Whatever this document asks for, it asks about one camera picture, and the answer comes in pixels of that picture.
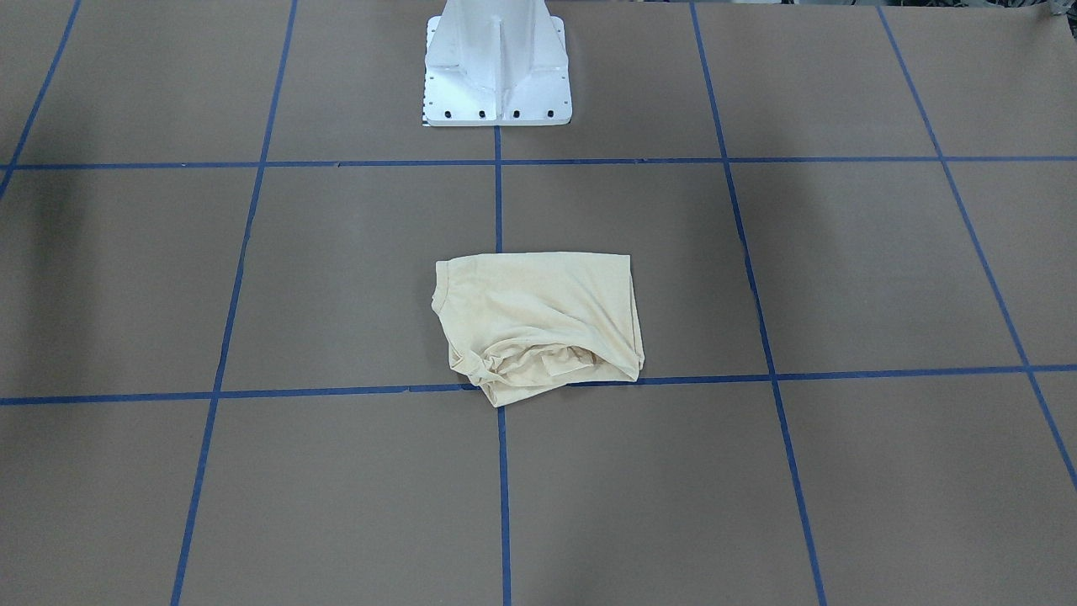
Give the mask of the beige long sleeve shirt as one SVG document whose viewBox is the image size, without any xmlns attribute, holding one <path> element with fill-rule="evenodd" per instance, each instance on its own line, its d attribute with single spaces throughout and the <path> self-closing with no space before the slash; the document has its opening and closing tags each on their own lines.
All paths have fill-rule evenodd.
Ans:
<svg viewBox="0 0 1077 606">
<path fill-rule="evenodd" d="M 628 254 L 484 253 L 435 264 L 448 368 L 494 407 L 575 383 L 635 382 L 646 361 Z"/>
</svg>

